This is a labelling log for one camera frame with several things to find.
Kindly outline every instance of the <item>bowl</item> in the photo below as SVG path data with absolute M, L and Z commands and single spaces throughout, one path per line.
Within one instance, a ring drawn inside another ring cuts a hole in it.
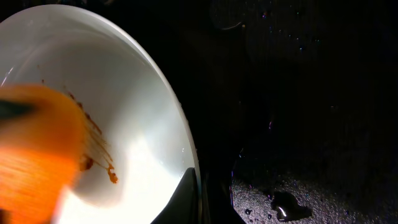
M 37 6 L 0 24 L 0 84 L 38 83 L 71 95 L 98 125 L 119 182 L 94 165 L 65 187 L 55 223 L 150 223 L 196 149 L 180 103 L 125 31 L 90 11 Z

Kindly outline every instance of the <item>blurry orange object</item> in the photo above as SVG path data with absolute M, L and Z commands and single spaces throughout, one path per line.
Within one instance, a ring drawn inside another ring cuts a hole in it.
M 0 99 L 34 107 L 0 121 L 0 209 L 6 223 L 49 223 L 61 190 L 78 175 L 84 114 L 69 97 L 39 85 L 2 87 Z

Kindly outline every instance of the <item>orange sponge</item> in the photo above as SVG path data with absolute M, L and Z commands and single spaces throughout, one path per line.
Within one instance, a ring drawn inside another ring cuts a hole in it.
M 0 121 L 0 209 L 6 223 L 46 223 L 61 190 L 78 175 L 84 114 L 67 96 L 39 85 L 2 87 L 0 100 L 33 106 Z

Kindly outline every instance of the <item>wet black surface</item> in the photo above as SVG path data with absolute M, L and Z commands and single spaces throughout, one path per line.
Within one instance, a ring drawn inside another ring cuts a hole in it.
M 0 18 L 35 4 L 42 2 L 3 2 Z M 242 217 L 253 210 L 244 220 L 254 223 L 277 220 L 263 193 L 275 188 L 313 210 L 304 222 L 398 221 L 397 6 L 81 4 L 124 29 L 156 61 L 189 120 L 202 174 L 216 175 L 228 189 L 234 168 L 235 209 L 242 206 Z

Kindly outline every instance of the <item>brown sauce smear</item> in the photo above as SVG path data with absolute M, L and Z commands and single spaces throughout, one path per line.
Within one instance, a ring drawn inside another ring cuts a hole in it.
M 75 100 L 75 96 L 73 96 L 73 94 L 71 94 L 68 91 L 68 95 L 70 96 L 71 99 Z M 77 105 L 84 111 L 83 109 L 83 105 L 80 102 L 76 102 Z M 108 163 L 108 167 L 103 166 L 102 164 L 100 164 L 98 161 L 95 161 L 93 158 L 91 158 L 89 155 L 84 154 L 82 155 L 85 159 L 84 161 L 80 162 L 80 171 L 85 171 L 85 170 L 89 170 L 93 167 L 94 164 L 99 165 L 101 168 L 104 168 L 108 175 L 109 175 L 109 179 L 112 183 L 116 184 L 118 182 L 118 177 L 116 176 L 116 174 L 113 172 L 114 171 L 114 167 L 112 166 L 112 164 L 110 163 L 110 161 L 113 162 L 113 159 L 111 157 L 111 155 L 107 152 L 105 146 L 108 145 L 108 143 L 106 143 L 106 141 L 102 138 L 102 130 L 100 130 L 100 127 L 98 127 L 98 125 L 91 119 L 90 115 L 88 113 L 85 113 L 86 119 L 88 122 L 90 122 L 90 124 L 93 126 L 93 128 L 95 130 L 97 130 L 97 132 L 99 132 L 99 134 L 97 134 L 94 130 L 92 130 L 91 128 L 87 127 L 87 130 L 90 134 L 91 139 L 95 142 L 96 145 L 99 146 L 99 149 L 96 147 L 95 151 L 98 152 L 102 158 Z

